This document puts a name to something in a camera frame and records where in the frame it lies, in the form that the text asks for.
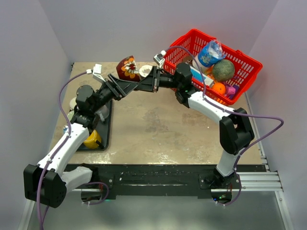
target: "black tray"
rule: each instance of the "black tray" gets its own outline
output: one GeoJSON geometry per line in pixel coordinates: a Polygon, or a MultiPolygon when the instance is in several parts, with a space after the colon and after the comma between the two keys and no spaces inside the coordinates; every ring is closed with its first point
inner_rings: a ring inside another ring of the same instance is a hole
{"type": "Polygon", "coordinates": [[[98,147],[96,149],[89,149],[84,144],[82,144],[77,151],[103,151],[109,146],[110,139],[110,130],[111,130],[111,119],[112,119],[112,108],[113,101],[109,101],[106,106],[110,110],[110,114],[107,119],[102,122],[101,120],[98,122],[96,131],[99,133],[102,139],[102,148],[98,147]]]}

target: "table surface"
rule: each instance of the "table surface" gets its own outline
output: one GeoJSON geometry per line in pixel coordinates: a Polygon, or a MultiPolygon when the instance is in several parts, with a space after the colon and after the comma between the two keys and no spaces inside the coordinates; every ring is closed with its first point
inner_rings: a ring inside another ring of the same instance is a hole
{"type": "MultiPolygon", "coordinates": [[[[94,62],[75,62],[71,77],[91,69],[94,62]]],[[[117,76],[117,62],[99,62],[103,76],[117,76]]],[[[152,62],[138,62],[138,67],[152,62]]],[[[73,80],[67,87],[63,108],[84,84],[94,90],[100,83],[90,75],[73,80]]],[[[245,108],[244,96],[232,107],[245,108]]],[[[65,119],[60,114],[51,147],[62,137],[65,119]]],[[[70,163],[90,164],[218,164],[222,154],[219,127],[203,114],[179,104],[171,89],[158,93],[132,92],[121,101],[114,101],[109,147],[105,151],[76,152],[70,163]]],[[[240,164],[261,164],[258,145],[250,148],[240,164]]]]}

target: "flower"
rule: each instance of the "flower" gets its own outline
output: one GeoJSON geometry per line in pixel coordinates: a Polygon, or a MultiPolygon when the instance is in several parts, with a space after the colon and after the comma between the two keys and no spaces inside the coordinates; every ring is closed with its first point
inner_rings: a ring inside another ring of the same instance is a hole
{"type": "Polygon", "coordinates": [[[124,61],[124,66],[121,68],[122,71],[125,72],[126,77],[130,77],[131,79],[135,78],[135,76],[139,73],[136,68],[136,63],[134,58],[129,58],[128,61],[124,61]]]}

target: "yellow cup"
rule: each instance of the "yellow cup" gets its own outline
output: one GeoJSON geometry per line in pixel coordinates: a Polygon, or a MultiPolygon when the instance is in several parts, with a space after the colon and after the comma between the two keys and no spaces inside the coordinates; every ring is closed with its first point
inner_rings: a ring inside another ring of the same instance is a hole
{"type": "Polygon", "coordinates": [[[89,149],[94,150],[94,149],[98,148],[98,146],[99,146],[96,143],[97,140],[101,143],[101,137],[100,137],[99,133],[96,130],[94,130],[92,132],[92,134],[83,142],[83,144],[86,147],[88,147],[89,149]]]}

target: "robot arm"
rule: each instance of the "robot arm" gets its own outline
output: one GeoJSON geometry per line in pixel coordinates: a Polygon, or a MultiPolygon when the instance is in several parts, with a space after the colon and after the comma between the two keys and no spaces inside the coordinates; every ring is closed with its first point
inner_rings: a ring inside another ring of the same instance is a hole
{"type": "MultiPolygon", "coordinates": [[[[219,110],[203,100],[202,92],[192,84],[192,73],[189,65],[180,63],[174,74],[163,69],[153,67],[151,73],[140,82],[131,82],[115,78],[109,74],[109,80],[105,80],[100,73],[93,72],[95,79],[102,83],[99,90],[94,91],[91,86],[84,85],[77,90],[77,105],[74,108],[74,116],[71,119],[71,136],[65,145],[59,150],[55,158],[47,168],[41,191],[41,203],[58,207],[65,195],[78,186],[98,181],[98,171],[91,165],[83,164],[71,172],[64,172],[66,165],[78,147],[89,137],[100,119],[96,112],[110,100],[121,100],[131,91],[157,92],[159,87],[175,88],[176,98],[179,103],[187,108],[195,109],[209,117],[220,126],[220,143],[224,149],[221,160],[212,176],[205,178],[208,189],[223,186],[234,173],[233,166],[239,152],[249,145],[254,134],[247,117],[234,116],[219,110]]],[[[208,98],[210,102],[224,109],[234,111],[232,108],[222,106],[218,102],[208,98]]],[[[246,113],[240,108],[235,112],[246,113]]],[[[65,133],[51,152],[42,159],[38,165],[28,165],[24,170],[25,197],[36,201],[37,185],[39,177],[50,156],[63,142],[65,133]]]]}

